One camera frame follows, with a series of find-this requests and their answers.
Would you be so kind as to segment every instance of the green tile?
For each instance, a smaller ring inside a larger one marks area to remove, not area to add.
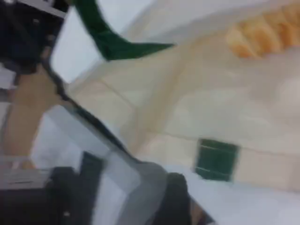
[[[236,155],[237,147],[235,148],[235,152],[233,152],[201,146],[196,167],[231,175]]]
[[[206,180],[221,180],[221,181],[230,181],[231,175],[206,171],[201,168],[196,168],[195,172],[199,174],[203,179]]]
[[[232,153],[236,153],[236,150],[238,148],[235,144],[218,142],[218,141],[211,140],[211,139],[201,139],[201,146],[225,150],[225,151],[229,151]]]

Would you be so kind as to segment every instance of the gray plastic object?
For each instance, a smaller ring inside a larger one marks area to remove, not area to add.
[[[35,166],[78,171],[84,151],[105,160],[91,224],[151,224],[165,194],[167,172],[119,150],[71,109],[57,105],[47,111],[31,152]]]

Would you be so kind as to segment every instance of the green cloth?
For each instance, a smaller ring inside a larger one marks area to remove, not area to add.
[[[95,1],[74,0],[74,5],[86,30],[106,60],[136,59],[172,46],[172,44],[128,42],[111,30]]]

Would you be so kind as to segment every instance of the black object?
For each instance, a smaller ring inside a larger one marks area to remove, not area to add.
[[[55,0],[53,4],[53,8],[58,9],[62,12],[67,12],[69,5],[66,3],[65,0]]]
[[[125,151],[126,149],[122,142],[115,137],[114,134],[110,132],[106,126],[99,121],[95,116],[90,114],[88,111],[83,109],[80,105],[78,105],[74,100],[72,100],[64,90],[64,84],[61,78],[52,70],[49,60],[44,60],[40,58],[40,48],[35,43],[35,40],[30,36],[28,31],[22,26],[22,24],[17,20],[13,10],[5,5],[2,0],[0,0],[0,10],[5,13],[5,17],[11,22],[12,26],[14,27],[17,35],[22,39],[22,41],[29,47],[34,57],[37,59],[37,62],[41,63],[49,77],[56,85],[56,92],[61,97],[62,100],[68,101],[74,107],[76,113],[83,118],[86,122],[88,122],[91,126],[93,126],[98,132],[101,133],[107,140],[109,140],[113,145],[115,145],[118,149]]]
[[[80,174],[57,167],[43,189],[0,191],[1,225],[89,225],[102,165],[84,153]]]
[[[35,49],[19,35],[15,21],[19,21],[22,29],[30,35]],[[40,54],[50,44],[47,36],[58,33],[62,22],[62,18],[25,4],[16,2],[7,5],[0,0],[0,60],[4,64],[14,63],[18,73],[34,73]]]
[[[169,173],[162,203],[149,225],[190,225],[190,197],[186,179],[182,174]]]

